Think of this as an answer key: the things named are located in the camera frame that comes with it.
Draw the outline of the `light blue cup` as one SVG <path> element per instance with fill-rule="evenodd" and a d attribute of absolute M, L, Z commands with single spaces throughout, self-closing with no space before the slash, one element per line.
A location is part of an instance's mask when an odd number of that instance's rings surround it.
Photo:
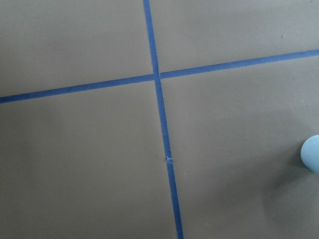
<path fill-rule="evenodd" d="M 319 173 L 319 136 L 308 138 L 301 147 L 303 164 L 312 172 Z"/>

